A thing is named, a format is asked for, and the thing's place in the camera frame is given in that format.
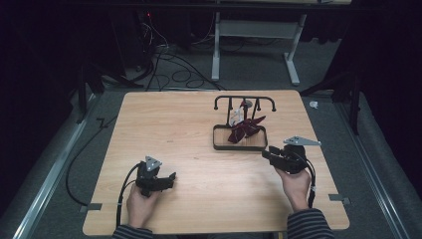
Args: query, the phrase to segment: desk leg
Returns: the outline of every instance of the desk leg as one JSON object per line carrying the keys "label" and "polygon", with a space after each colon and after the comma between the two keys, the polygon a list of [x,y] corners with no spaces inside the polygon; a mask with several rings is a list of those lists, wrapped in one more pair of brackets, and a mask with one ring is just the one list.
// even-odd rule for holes
{"label": "desk leg", "polygon": [[295,55],[296,48],[299,43],[299,39],[301,38],[302,30],[304,29],[305,20],[307,19],[307,15],[303,14],[301,19],[298,23],[298,27],[295,32],[292,48],[289,53],[285,53],[285,62],[288,67],[289,75],[291,77],[292,84],[294,86],[298,86],[300,81],[298,77],[298,73],[296,72],[295,64],[293,63],[293,56]]}
{"label": "desk leg", "polygon": [[220,78],[220,13],[215,13],[214,55],[212,58],[211,79],[218,82]]}

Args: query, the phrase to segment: cable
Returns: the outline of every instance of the cable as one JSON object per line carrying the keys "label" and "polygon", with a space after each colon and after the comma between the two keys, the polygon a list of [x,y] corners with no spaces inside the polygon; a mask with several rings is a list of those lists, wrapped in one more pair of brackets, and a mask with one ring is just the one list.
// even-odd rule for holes
{"label": "cable", "polygon": [[118,196],[118,202],[117,202],[117,210],[115,212],[115,227],[118,227],[120,225],[120,216],[121,216],[121,203],[123,202],[123,194],[126,188],[133,183],[134,181],[131,181],[130,183],[127,183],[129,180],[131,174],[135,169],[137,169],[140,166],[140,163],[137,163],[127,174],[126,178],[124,179],[123,185],[120,190],[120,195]]}
{"label": "cable", "polygon": [[178,59],[178,60],[180,60],[180,61],[182,61],[182,62],[184,62],[185,64],[187,64],[190,68],[192,68],[193,69],[193,72],[191,72],[191,71],[189,71],[188,70],[188,68],[187,67],[185,67],[185,66],[183,66],[183,65],[181,65],[181,64],[179,64],[179,63],[176,63],[176,62],[173,62],[173,61],[170,61],[170,60],[167,60],[167,59],[162,59],[162,60],[165,60],[165,61],[168,61],[168,62],[170,62],[170,63],[173,63],[173,64],[176,64],[176,65],[179,65],[179,66],[182,66],[183,68],[185,68],[187,71],[189,71],[190,73],[194,73],[194,74],[196,74],[197,76],[199,76],[202,80],[193,80],[193,81],[204,81],[204,82],[207,82],[207,83],[209,83],[209,84],[211,84],[212,86],[214,86],[217,90],[219,90],[219,91],[221,91],[221,90],[226,90],[224,87],[222,87],[221,85],[219,85],[219,84],[217,84],[217,83],[215,83],[215,82],[213,82],[213,81],[210,81],[210,80],[208,80],[204,75],[202,75],[194,66],[192,66],[190,63],[188,63],[186,60],[184,60],[183,58],[181,58],[181,57],[178,57],[178,56],[176,56],[176,55],[172,55],[172,54],[168,54],[168,53],[166,53],[166,54],[164,54],[164,56],[171,56],[172,58],[175,58],[175,59]]}
{"label": "cable", "polygon": [[79,200],[77,197],[75,197],[71,191],[71,188],[69,186],[69,175],[71,172],[71,168],[72,165],[74,164],[75,160],[78,158],[78,156],[84,151],[84,149],[91,143],[91,141],[93,141],[93,139],[106,127],[109,126],[110,123],[112,123],[115,119],[117,118],[117,116],[113,117],[111,120],[109,120],[106,124],[104,124],[102,127],[100,127],[100,129],[94,133],[94,135],[84,144],[84,146],[77,152],[77,154],[74,156],[74,158],[72,159],[71,163],[69,164],[68,170],[66,172],[66,191],[68,192],[69,196],[78,204],[82,205],[82,206],[87,206],[88,204],[86,202],[83,202],[81,200]]}

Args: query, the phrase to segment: wooden surface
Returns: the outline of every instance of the wooden surface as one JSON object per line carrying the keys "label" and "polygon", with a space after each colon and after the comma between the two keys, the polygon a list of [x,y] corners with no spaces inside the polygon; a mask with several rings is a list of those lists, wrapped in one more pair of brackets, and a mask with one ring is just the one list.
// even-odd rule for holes
{"label": "wooden surface", "polygon": [[[227,99],[222,95],[270,97],[261,101],[256,118],[267,130],[269,145],[283,147],[285,138],[299,135],[317,140],[296,91],[129,93],[125,96],[92,203],[84,224],[87,235],[110,235],[121,185],[130,169],[150,155],[163,162],[158,177],[172,172],[177,178],[157,202],[147,228],[156,234],[284,231],[291,207],[282,181],[260,152],[213,148],[213,126],[227,119]],[[234,108],[240,104],[234,99]],[[345,229],[348,219],[319,146],[306,146],[316,169],[315,208],[332,229]],[[121,223],[127,222],[125,192]]]}

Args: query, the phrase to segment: human hand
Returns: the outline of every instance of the human hand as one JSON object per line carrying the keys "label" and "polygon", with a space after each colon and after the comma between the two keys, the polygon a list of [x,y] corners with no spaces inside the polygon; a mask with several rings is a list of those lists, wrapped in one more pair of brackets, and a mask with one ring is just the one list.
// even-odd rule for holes
{"label": "human hand", "polygon": [[128,225],[134,228],[143,228],[151,217],[155,202],[161,193],[153,191],[149,197],[140,194],[140,188],[133,184],[130,195],[126,200],[127,212],[129,214]]}
{"label": "human hand", "polygon": [[307,195],[311,184],[310,174],[305,169],[296,174],[288,174],[278,168],[275,168],[275,170],[282,178],[283,188],[293,211],[309,209]]}

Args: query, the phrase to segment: sleeve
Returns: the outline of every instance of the sleeve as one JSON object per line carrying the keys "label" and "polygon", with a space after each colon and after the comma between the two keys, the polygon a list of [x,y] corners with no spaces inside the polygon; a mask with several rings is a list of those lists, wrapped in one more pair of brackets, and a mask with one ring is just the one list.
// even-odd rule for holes
{"label": "sleeve", "polygon": [[322,212],[311,208],[289,215],[288,238],[334,238],[334,235]]}
{"label": "sleeve", "polygon": [[111,236],[112,239],[152,239],[152,232],[148,229],[133,228],[127,225],[118,226]]}

